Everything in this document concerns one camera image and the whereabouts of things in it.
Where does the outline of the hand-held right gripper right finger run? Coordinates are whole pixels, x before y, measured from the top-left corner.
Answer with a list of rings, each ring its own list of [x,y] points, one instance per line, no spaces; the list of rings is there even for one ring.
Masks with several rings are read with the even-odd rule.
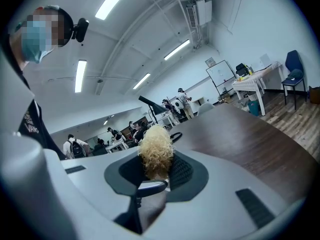
[[[167,202],[187,202],[197,196],[209,181],[207,168],[199,161],[175,151],[168,172],[170,192]]]

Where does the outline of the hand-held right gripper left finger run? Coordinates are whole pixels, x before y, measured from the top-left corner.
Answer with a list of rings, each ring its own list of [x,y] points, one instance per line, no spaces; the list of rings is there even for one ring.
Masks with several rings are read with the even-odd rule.
[[[130,154],[112,162],[104,171],[105,181],[119,195],[133,197],[143,181],[147,181],[142,159]]]

